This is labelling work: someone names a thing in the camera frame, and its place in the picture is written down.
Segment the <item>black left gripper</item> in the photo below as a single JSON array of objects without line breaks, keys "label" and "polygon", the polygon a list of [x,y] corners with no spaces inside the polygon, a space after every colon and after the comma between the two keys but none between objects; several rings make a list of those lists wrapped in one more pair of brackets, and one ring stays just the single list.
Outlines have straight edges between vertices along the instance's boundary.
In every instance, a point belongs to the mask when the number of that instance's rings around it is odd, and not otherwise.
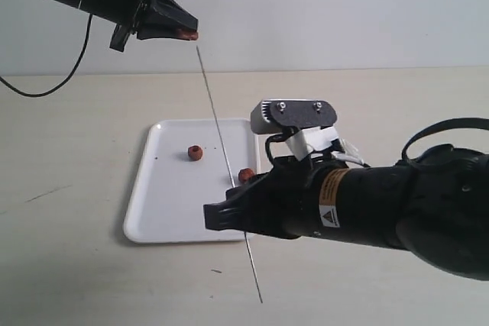
[{"label": "black left gripper", "polygon": [[179,40],[178,30],[198,31],[198,19],[174,0],[117,0],[117,10],[110,48],[119,52],[135,32],[139,40]]}]

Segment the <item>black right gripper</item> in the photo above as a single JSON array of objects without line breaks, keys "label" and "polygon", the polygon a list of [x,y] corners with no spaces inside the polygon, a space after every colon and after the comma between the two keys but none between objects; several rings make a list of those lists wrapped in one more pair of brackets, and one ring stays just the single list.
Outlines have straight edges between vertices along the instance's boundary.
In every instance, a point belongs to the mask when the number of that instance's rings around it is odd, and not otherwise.
[{"label": "black right gripper", "polygon": [[319,191],[325,176],[321,159],[274,159],[270,172],[228,189],[225,201],[205,204],[205,227],[236,230],[280,239],[319,237]]}]

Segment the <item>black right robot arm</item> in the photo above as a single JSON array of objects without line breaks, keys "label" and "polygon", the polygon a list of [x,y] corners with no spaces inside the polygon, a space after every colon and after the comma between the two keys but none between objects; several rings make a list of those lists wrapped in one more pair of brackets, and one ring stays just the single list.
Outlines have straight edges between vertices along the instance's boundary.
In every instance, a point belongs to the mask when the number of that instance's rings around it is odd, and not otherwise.
[{"label": "black right robot arm", "polygon": [[437,269],[488,278],[488,157],[442,144],[413,163],[351,168],[279,157],[203,207],[209,230],[315,237],[405,250]]}]

